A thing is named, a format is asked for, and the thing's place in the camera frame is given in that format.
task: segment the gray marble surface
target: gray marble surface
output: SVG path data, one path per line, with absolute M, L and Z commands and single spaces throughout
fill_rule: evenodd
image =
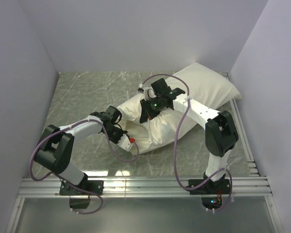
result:
M 173 74 L 170 71 L 61 73 L 46 125 L 71 124 L 94 111 L 104 111 L 109 105 L 117 107 L 136 94 L 142 80 L 155 73 Z M 226 103 L 219 110 L 223 109 L 232 112 L 230 103 Z M 180 175 L 202 176 L 205 172 L 209 152 L 204 137 L 204 130 L 197 125 L 179 140 L 177 168 Z M 123 151 L 116 145 L 113 145 L 113 149 L 124 158 L 131 158 L 129 152 Z M 134 163 L 123 163 L 113 157 L 102 133 L 75 143 L 71 161 L 92 176 L 174 175 L 173 144 L 141 154 Z M 227 168 L 234 176 L 250 175 L 241 141 L 230 154 Z M 38 177 L 47 172 L 36 163 L 33 170 Z

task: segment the white pillow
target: white pillow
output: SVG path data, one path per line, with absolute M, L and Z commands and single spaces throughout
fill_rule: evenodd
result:
M 217 109 L 231 99 L 242 98 L 237 88 L 225 77 L 199 63 L 193 63 L 175 73 L 174 76 L 182 79 L 189 86 L 190 98 L 212 109 Z M 171 89 L 179 87 L 187 93 L 186 87 L 180 81 L 169 77 L 166 82 Z M 140 124 L 140 100 L 143 98 L 143 94 L 137 94 L 117 108 L 123 114 L 120 125 L 128 131 L 130 137 L 136 140 L 140 153 L 174 142 L 177 126 L 183 116 L 181 112 L 166 109 L 161 111 L 156 118 Z M 178 138 L 182 138 L 196 124 L 195 121 L 186 117 Z M 130 152 L 136 154 L 137 150 L 133 147 Z

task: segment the white fabric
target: white fabric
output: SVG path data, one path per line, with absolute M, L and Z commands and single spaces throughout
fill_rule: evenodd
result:
M 212 109 L 217 109 L 231 99 L 242 98 L 237 88 L 225 77 L 199 63 L 193 63 L 175 73 L 174 76 L 182 79 L 189 86 L 190 98 Z M 179 87 L 187 93 L 186 87 L 180 81 L 169 77 L 166 82 L 171 89 Z M 140 124 L 140 100 L 143 98 L 143 94 L 137 94 L 117 108 L 123 114 L 120 125 L 128 131 L 130 137 L 136 140 L 140 153 L 174 142 L 177 126 L 183 116 L 183 113 L 166 109 L 161 111 L 156 118 Z M 195 121 L 186 117 L 181 126 L 179 138 L 182 138 L 195 125 Z M 136 154 L 136 148 L 133 147 L 130 152 Z

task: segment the white wall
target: white wall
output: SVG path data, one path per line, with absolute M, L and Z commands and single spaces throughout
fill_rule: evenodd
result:
M 231 72 L 254 158 L 291 233 L 291 0 L 270 0 Z
M 41 134 L 57 72 L 20 4 L 0 0 L 0 233 Z
M 267 0 L 19 0 L 58 71 L 231 71 Z

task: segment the black mounting plate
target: black mounting plate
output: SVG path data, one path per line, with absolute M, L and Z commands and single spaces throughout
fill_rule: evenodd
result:
M 204 179 L 192 179 L 189 180 L 189 188 L 191 187 L 195 187 L 198 186 L 200 183 L 202 183 L 204 181 Z M 230 184 L 229 184 L 229 179 L 224 179 L 222 180 L 222 182 L 220 183 L 220 185 L 218 185 L 217 187 L 213 188 L 213 189 L 206 189 L 205 185 L 201 186 L 200 188 L 198 188 L 197 190 L 193 190 L 193 191 L 189 191 L 190 195 L 209 195 L 209 194 L 214 194 L 217 195 L 218 191 L 221 189 L 222 194 L 229 194 L 230 192 Z
M 88 191 L 96 193 L 98 195 L 102 194 L 103 181 L 87 181 Z M 62 182 L 59 195 L 61 196 L 88 196 L 88 194 L 74 190 L 67 183 Z

